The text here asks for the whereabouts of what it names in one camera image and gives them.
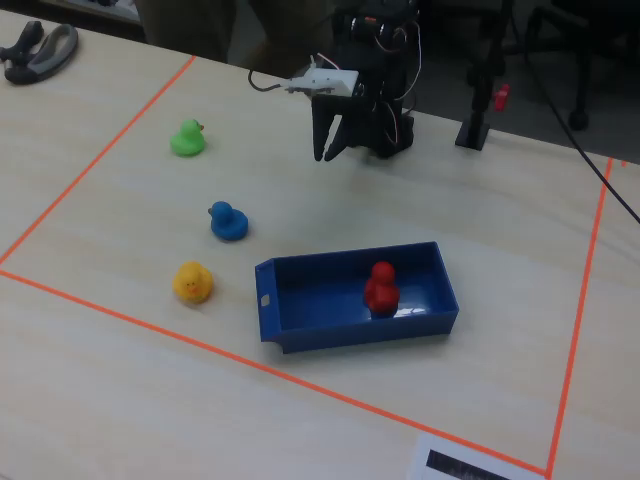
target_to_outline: person's leg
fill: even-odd
[[[151,45],[222,62],[236,15],[234,0],[135,0]]]
[[[331,45],[331,20],[311,29],[332,12],[330,0],[249,0],[267,42],[244,67],[289,77],[309,63],[309,55]]]

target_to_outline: red rubber duck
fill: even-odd
[[[364,287],[364,300],[376,315],[391,315],[398,309],[400,291],[395,286],[396,272],[388,262],[378,262]]]

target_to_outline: orange tape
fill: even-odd
[[[87,167],[82,172],[80,172],[80,175],[78,175],[75,178],[75,180],[71,182],[71,184],[67,188],[64,189],[64,191],[60,194],[60,196],[58,196],[58,198],[56,198],[54,202],[51,205],[49,205],[49,207],[44,212],[42,212],[42,214],[36,219],[36,221],[33,222],[22,235],[20,235],[20,238],[18,238],[18,240],[16,240],[13,243],[13,245],[9,247],[9,250],[7,250],[4,253],[4,255],[2,255],[2,257],[0,257],[0,265],[2,265],[7,260],[7,258],[9,258],[11,254],[16,251],[16,249],[20,245],[22,245],[22,243],[27,239],[29,235],[31,235],[31,233],[33,233],[33,231],[38,227],[38,225],[40,225],[42,221],[45,218],[47,218],[47,216],[53,211],[53,209],[56,208],[60,204],[60,202],[64,200],[64,198],[67,195],[69,195],[71,190],[73,190],[76,187],[76,185],[80,183],[80,180],[82,180],[87,175],[87,173],[89,173],[89,171],[96,166],[96,164],[102,159],[102,157],[104,157],[107,154],[107,152],[111,150],[116,143],[118,143],[118,140],[120,140],[122,136],[125,133],[127,133],[127,131],[133,126],[133,124],[136,123],[140,119],[140,117],[142,117],[147,112],[147,110],[151,108],[151,106],[154,103],[156,103],[158,98],[160,98],[164,94],[164,92],[166,92],[167,89],[171,85],[173,85],[176,82],[176,80],[178,80],[178,78],[182,76],[182,74],[191,66],[195,58],[196,58],[195,56],[192,56],[187,61],[187,63],[185,63],[180,68],[180,70],[178,70],[178,72],[173,77],[171,77],[171,79],[151,98],[151,100],[147,102],[147,104],[142,108],[142,110],[140,110],[136,114],[136,116],[133,117],[129,121],[129,123],[125,125],[125,127],[122,130],[120,130],[120,132],[115,136],[115,138],[111,140],[109,144],[106,147],[104,147],[104,149],[102,149],[102,151],[98,154],[98,156],[94,158],[93,161],[89,165],[87,165]]]
[[[613,169],[613,158],[609,158],[607,162],[607,170],[604,177],[609,180],[611,170]],[[589,290],[589,279],[591,277],[591,267],[593,265],[593,255],[596,252],[596,244],[598,243],[598,231],[600,230],[600,220],[602,219],[602,211],[607,198],[607,187],[602,184],[600,188],[600,199],[598,200],[598,208],[596,216],[593,219],[593,228],[591,229],[591,241],[589,242],[589,250],[587,251],[587,261],[584,266],[582,275],[582,286],[580,287],[580,298],[578,299],[578,309],[576,311],[576,321],[573,325],[573,335],[571,337],[571,348],[569,349],[569,358],[567,359],[567,369],[564,374],[564,383],[562,385],[562,394],[560,395],[560,405],[558,406],[558,414],[553,429],[553,438],[551,440],[551,448],[549,450],[549,460],[547,461],[547,469],[545,478],[551,479],[553,475],[553,467],[555,466],[556,456],[558,454],[558,443],[560,441],[560,433],[562,432],[562,424],[564,415],[567,410],[567,400],[569,399],[569,389],[571,387],[571,376],[573,375],[573,366],[576,360],[576,352],[578,350],[578,340],[580,339],[580,329],[582,328],[582,316],[584,314],[584,305],[587,301],[587,292]]]
[[[232,352],[228,352],[218,347],[214,347],[213,345],[209,345],[207,343],[201,342],[200,340],[196,340],[195,338],[187,337],[177,332],[173,332],[171,330],[167,330],[166,328],[159,327],[157,325],[153,325],[151,323],[145,322],[143,320],[139,320],[137,318],[131,317],[129,315],[125,315],[123,313],[116,312],[115,310],[111,310],[109,308],[101,307],[100,305],[96,305],[95,303],[89,302],[87,300],[83,300],[78,297],[74,297],[73,295],[69,295],[68,293],[62,292],[60,290],[56,290],[55,288],[48,287],[38,282],[34,282],[33,280],[29,280],[27,278],[20,277],[13,273],[6,272],[4,270],[0,270],[0,275],[6,278],[10,278],[11,280],[18,281],[25,285],[29,285],[31,287],[37,288],[38,290],[42,290],[47,293],[51,293],[60,298],[64,298],[65,300],[69,300],[71,302],[77,303],[79,305],[83,305],[85,307],[91,308],[92,310],[96,310],[98,312],[104,313],[106,315],[110,315],[112,317],[118,318],[120,320],[124,320],[125,322],[132,323],[134,325],[138,325],[139,327],[146,328],[147,330],[151,330],[152,332],[159,333],[161,335],[165,335],[167,337],[171,337],[175,340],[179,340],[184,343],[188,343],[189,345],[193,345],[194,347],[201,348],[203,350],[207,350],[209,352],[215,353],[216,355],[220,355],[222,357],[228,358],[229,360],[233,360],[234,362],[242,363],[251,368],[255,368],[256,370],[260,370],[262,372],[268,373],[270,375],[274,375],[276,377],[281,378],[282,380],[286,380],[287,382],[295,383],[303,388],[307,388],[309,390],[313,390],[314,392],[321,393],[328,397],[334,398],[336,400],[340,400],[341,402],[348,403],[357,408],[361,408],[368,412],[374,413],[376,415],[380,415],[382,417],[388,418],[390,420],[402,423],[404,425],[408,425],[409,427],[413,427],[417,430],[421,430],[423,432],[430,433],[432,435],[436,435],[438,437],[444,438],[446,440],[450,440],[452,442],[458,443],[465,447],[471,448],[478,452],[491,455],[492,457],[498,458],[505,462],[516,465],[520,468],[524,468],[525,470],[529,470],[530,472],[537,473],[538,475],[544,474],[544,469],[540,467],[536,467],[530,465],[528,463],[523,462],[522,460],[518,460],[517,458],[510,457],[504,453],[500,453],[496,450],[492,450],[487,447],[483,447],[477,443],[470,442],[469,440],[465,440],[463,438],[457,437],[447,432],[443,432],[442,430],[437,430],[435,428],[429,427],[422,423],[416,422],[414,420],[410,420],[406,417],[402,417],[400,415],[396,415],[395,413],[391,413],[387,410],[383,410],[378,407],[374,407],[373,405],[369,405],[368,403],[361,402],[360,400],[356,400],[351,397],[347,397],[338,392],[334,392],[333,390],[329,390],[328,388],[321,387],[320,385],[313,384],[311,382],[307,382],[298,377],[294,377],[286,372],[282,372],[268,365],[263,365],[261,363],[255,362],[253,360],[249,360],[248,358],[241,357]]]

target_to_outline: blue box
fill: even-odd
[[[372,318],[364,287],[380,261],[400,302]],[[256,291],[260,339],[283,353],[448,334],[459,310],[436,242],[273,258],[256,267]]]

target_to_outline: yellow rubber duck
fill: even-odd
[[[187,262],[173,278],[173,291],[187,303],[202,303],[213,291],[213,276],[198,262]]]

